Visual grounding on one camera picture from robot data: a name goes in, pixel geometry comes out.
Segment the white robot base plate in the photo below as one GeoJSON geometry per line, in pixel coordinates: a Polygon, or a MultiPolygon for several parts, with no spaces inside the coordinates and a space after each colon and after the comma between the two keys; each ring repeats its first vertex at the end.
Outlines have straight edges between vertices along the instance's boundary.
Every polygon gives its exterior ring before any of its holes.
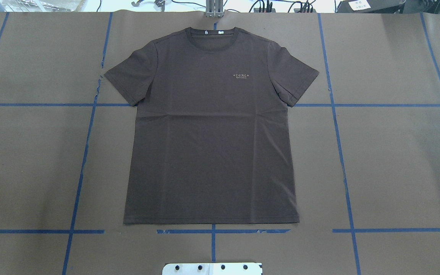
{"type": "Polygon", "coordinates": [[[262,263],[170,263],[162,269],[163,275],[263,275],[262,263]]]}

